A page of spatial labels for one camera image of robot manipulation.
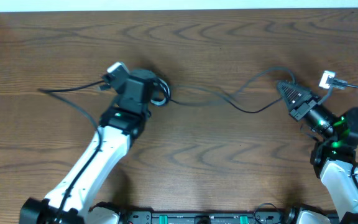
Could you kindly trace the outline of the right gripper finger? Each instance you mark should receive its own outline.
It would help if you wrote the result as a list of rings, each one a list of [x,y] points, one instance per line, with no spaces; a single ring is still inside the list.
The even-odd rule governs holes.
[[[303,87],[287,81],[277,83],[277,90],[287,103],[297,103],[303,101]]]
[[[278,88],[289,111],[300,106],[305,101],[305,89],[293,86],[282,86]]]

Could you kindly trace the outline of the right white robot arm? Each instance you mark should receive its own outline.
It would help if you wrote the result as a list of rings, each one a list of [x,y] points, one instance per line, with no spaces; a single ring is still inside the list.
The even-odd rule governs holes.
[[[321,136],[311,152],[310,163],[327,188],[341,223],[358,223],[358,107],[336,116],[310,89],[285,80],[277,83],[289,115],[304,121]]]

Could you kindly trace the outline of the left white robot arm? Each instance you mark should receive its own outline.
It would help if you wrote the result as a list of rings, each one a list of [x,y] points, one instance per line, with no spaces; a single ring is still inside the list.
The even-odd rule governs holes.
[[[142,134],[150,116],[148,105],[160,87],[148,70],[120,67],[103,77],[117,92],[112,105],[93,122],[95,135],[66,177],[43,200],[23,204],[20,223],[118,223],[120,214],[93,208],[93,201],[113,167]]]

